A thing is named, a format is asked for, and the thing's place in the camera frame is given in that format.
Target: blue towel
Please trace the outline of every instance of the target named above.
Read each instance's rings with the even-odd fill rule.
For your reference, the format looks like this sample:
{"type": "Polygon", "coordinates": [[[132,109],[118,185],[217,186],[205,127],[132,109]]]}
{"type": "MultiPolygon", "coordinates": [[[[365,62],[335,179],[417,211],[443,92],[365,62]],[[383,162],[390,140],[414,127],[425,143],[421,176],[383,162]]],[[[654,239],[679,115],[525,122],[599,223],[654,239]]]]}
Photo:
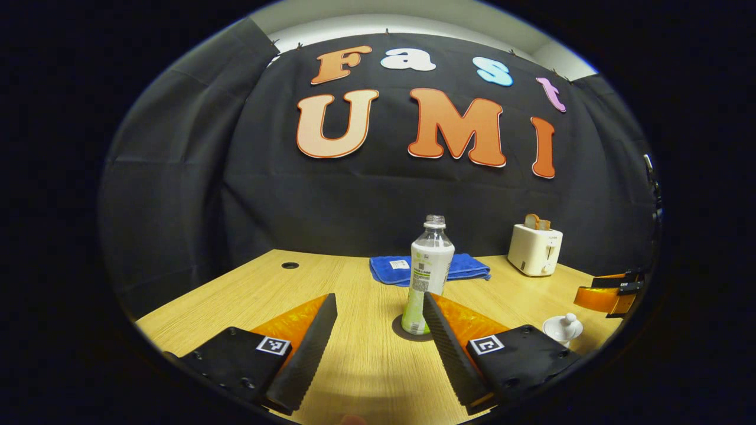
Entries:
{"type": "MultiPolygon", "coordinates": [[[[409,256],[388,256],[373,257],[370,259],[370,273],[373,279],[382,284],[396,285],[398,287],[410,286],[410,269],[393,268],[392,261],[404,260],[408,265],[412,265],[412,258],[409,256]]],[[[491,279],[491,268],[482,262],[474,259],[469,254],[454,254],[451,258],[451,267],[449,267],[449,276],[447,281],[457,281],[460,279],[484,278],[491,279]]]]}

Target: black curtain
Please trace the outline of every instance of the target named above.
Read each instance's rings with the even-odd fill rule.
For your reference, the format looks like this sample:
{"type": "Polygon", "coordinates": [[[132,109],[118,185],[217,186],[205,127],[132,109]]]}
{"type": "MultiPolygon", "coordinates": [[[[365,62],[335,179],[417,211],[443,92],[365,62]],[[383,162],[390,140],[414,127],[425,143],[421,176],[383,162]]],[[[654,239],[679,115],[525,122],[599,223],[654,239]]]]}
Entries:
{"type": "MultiPolygon", "coordinates": [[[[134,105],[110,154],[100,227],[116,292],[139,317],[270,249],[347,256],[406,255],[425,214],[445,215],[458,253],[507,253],[527,213],[564,233],[559,262],[602,275],[651,261],[654,198],[649,148],[631,113],[600,76],[574,83],[495,48],[440,36],[376,34],[283,53],[249,19],[171,66],[134,105]],[[346,78],[311,85],[317,57],[369,45],[346,78]],[[432,71],[381,66],[393,48],[427,52],[432,71]],[[508,87],[480,78],[474,57],[505,64],[508,87]],[[535,79],[548,78],[559,112],[535,79]],[[322,160],[296,143],[297,103],[330,94],[323,134],[346,130],[346,92],[375,89],[367,139],[322,160]],[[413,88],[444,91],[460,114],[476,98],[500,104],[507,164],[464,154],[412,157],[413,88]],[[531,117],[550,122],[556,175],[534,175],[531,117]]],[[[441,133],[439,143],[445,146],[441,133]]],[[[472,149],[475,139],[467,150],[472,149]]]]}

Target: plastic bottle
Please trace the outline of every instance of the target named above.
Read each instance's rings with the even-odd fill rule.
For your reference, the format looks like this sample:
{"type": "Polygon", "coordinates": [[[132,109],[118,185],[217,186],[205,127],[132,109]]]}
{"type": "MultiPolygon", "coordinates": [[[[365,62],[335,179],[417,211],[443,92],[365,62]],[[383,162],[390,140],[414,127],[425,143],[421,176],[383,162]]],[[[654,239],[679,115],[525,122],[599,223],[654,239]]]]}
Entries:
{"type": "Polygon", "coordinates": [[[444,216],[428,215],[423,225],[426,230],[412,243],[412,269],[410,294],[401,317],[401,327],[414,335],[430,332],[423,318],[423,293],[442,295],[449,275],[454,245],[444,229],[444,216]]]}

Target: screw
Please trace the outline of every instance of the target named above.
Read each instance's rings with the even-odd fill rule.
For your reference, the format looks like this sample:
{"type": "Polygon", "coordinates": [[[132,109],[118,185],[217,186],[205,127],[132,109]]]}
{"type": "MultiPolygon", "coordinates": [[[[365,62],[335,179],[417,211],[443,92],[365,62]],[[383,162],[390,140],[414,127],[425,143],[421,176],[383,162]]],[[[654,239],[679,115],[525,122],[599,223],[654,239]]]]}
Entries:
{"type": "Polygon", "coordinates": [[[241,384],[249,389],[255,389],[254,384],[252,384],[249,378],[241,378],[241,384]]]}

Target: white wall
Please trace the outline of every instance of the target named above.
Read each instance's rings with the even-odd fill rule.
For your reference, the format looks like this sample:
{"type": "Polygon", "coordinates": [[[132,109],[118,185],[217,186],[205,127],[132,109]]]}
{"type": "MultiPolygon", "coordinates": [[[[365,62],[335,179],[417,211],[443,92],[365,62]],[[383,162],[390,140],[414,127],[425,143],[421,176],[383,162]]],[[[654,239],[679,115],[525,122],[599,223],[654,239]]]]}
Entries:
{"type": "MultiPolygon", "coordinates": [[[[339,37],[384,33],[386,28],[389,29],[390,33],[447,36],[491,46],[502,51],[514,50],[518,56],[535,62],[549,70],[555,69],[559,75],[565,76],[570,80],[596,73],[579,56],[553,40],[538,43],[539,47],[535,52],[528,52],[494,37],[462,26],[422,17],[397,14],[359,14],[331,17],[291,26],[290,28],[268,34],[268,38],[273,41],[278,40],[276,47],[283,53],[295,49],[298,43],[311,45],[325,40],[338,39],[339,37]]],[[[534,36],[541,34],[536,29],[521,29],[521,31],[532,31],[534,36]]]]}
{"type": "Polygon", "coordinates": [[[593,75],[596,70],[558,42],[549,42],[534,54],[535,62],[549,70],[555,69],[560,76],[574,81],[584,76],[593,75]]]}
{"type": "Polygon", "coordinates": [[[549,36],[505,10],[479,0],[280,0],[250,17],[266,34],[331,17],[391,14],[472,29],[532,54],[549,36]]]}
{"type": "Polygon", "coordinates": [[[384,33],[386,28],[389,29],[390,33],[447,36],[488,45],[503,51],[513,49],[518,56],[535,62],[535,59],[528,52],[485,34],[450,23],[404,15],[362,14],[332,17],[282,29],[268,34],[268,38],[271,40],[280,39],[276,42],[276,47],[283,53],[296,48],[297,43],[311,45],[339,37],[384,33]]]}

